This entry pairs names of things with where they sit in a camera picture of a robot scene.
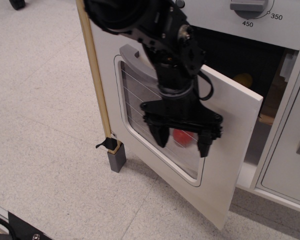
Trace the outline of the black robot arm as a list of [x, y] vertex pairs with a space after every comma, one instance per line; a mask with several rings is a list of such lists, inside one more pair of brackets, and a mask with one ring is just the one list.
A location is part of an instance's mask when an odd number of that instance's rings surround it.
[[103, 31], [140, 43], [153, 65], [161, 100], [143, 102], [143, 119], [156, 143], [165, 147], [170, 129], [196, 133], [201, 157], [222, 134], [221, 115], [203, 106], [198, 78], [205, 52], [186, 15], [171, 0], [86, 0], [86, 13]]

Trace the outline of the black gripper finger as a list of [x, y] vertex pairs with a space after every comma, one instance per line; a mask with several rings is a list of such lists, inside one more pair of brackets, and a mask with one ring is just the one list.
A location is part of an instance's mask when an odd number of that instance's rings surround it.
[[170, 130], [166, 126], [157, 126], [150, 124], [149, 130], [156, 141], [156, 143], [164, 148], [168, 142], [169, 136], [170, 136]]
[[212, 132], [209, 130], [205, 130], [198, 134], [197, 146], [201, 158], [208, 156], [213, 140]]

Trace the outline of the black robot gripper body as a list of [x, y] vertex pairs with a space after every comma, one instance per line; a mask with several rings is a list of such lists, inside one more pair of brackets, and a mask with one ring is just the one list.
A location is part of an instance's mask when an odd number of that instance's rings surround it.
[[166, 126], [199, 134], [211, 131], [213, 138], [222, 136], [223, 117], [205, 107], [196, 89], [178, 97], [162, 96], [160, 100], [140, 104], [144, 121], [149, 125]]

